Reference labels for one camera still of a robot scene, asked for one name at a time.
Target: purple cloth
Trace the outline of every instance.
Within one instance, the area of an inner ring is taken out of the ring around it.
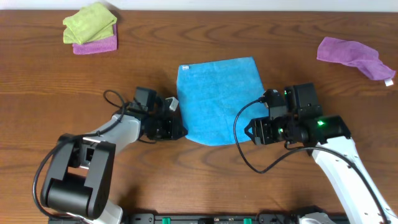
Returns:
[[[325,37],[318,47],[317,59],[357,67],[371,80],[386,80],[396,74],[379,60],[377,50],[357,41]]]
[[[118,33],[116,24],[113,25],[113,36],[96,40],[82,45],[73,44],[73,53],[77,55],[109,52],[118,48]]]

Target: green cloth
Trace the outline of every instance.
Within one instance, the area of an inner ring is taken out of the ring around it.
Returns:
[[[83,7],[75,15],[63,20],[63,25],[67,26],[63,31],[63,43],[84,44],[111,37],[112,25],[116,20],[116,17],[99,2]]]

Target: blue cloth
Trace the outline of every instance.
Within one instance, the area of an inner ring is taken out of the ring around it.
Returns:
[[[207,146],[234,144],[233,124],[239,110],[258,99],[264,88],[252,57],[181,65],[177,93],[186,138]],[[268,116],[262,103],[240,115],[236,124],[239,142],[250,140],[244,128],[253,118]]]

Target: white backdrop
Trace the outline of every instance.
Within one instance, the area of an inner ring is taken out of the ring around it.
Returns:
[[[95,0],[0,0],[0,9],[79,9]],[[398,0],[102,0],[110,8],[188,11],[398,12]]]

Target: wooden table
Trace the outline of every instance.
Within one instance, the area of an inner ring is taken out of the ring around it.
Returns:
[[[248,56],[264,88],[314,82],[325,114],[343,117],[398,212],[398,85],[316,60],[329,36],[373,47],[397,70],[398,14],[118,11],[119,49],[74,55],[62,43],[62,20],[75,12],[0,11],[0,223],[46,222],[32,201],[34,172],[59,135],[86,133],[110,118],[115,108],[102,99],[105,89],[129,100],[136,86],[176,95],[179,65]],[[286,152],[282,144],[242,146],[257,167]],[[115,160],[110,198],[129,212],[256,214],[307,205],[343,212],[305,153],[259,175],[235,146],[186,139],[131,144]]]

